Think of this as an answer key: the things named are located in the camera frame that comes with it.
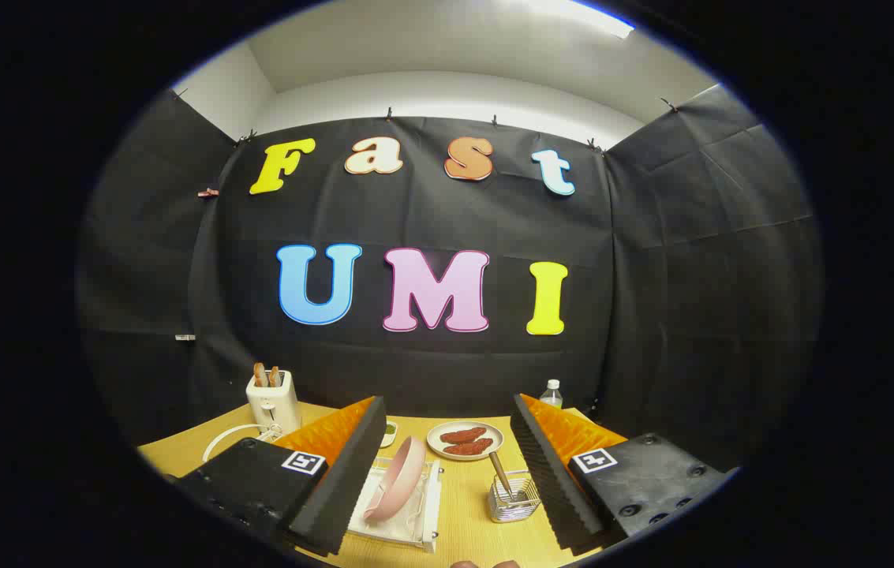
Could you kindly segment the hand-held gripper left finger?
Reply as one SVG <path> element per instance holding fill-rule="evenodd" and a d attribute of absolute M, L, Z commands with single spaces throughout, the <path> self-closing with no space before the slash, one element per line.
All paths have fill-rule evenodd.
<path fill-rule="evenodd" d="M 384 399 L 371 396 L 276 442 L 245 436 L 168 479 L 208 513 L 267 543 L 336 554 L 385 425 Z"/>

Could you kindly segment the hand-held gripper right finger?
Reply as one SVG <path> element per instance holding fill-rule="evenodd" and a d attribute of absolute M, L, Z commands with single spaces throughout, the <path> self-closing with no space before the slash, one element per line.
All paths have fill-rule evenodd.
<path fill-rule="evenodd" d="M 699 506 L 735 472 L 667 436 L 624 438 L 541 400 L 513 396 L 511 429 L 562 549 L 619 546 Z"/>

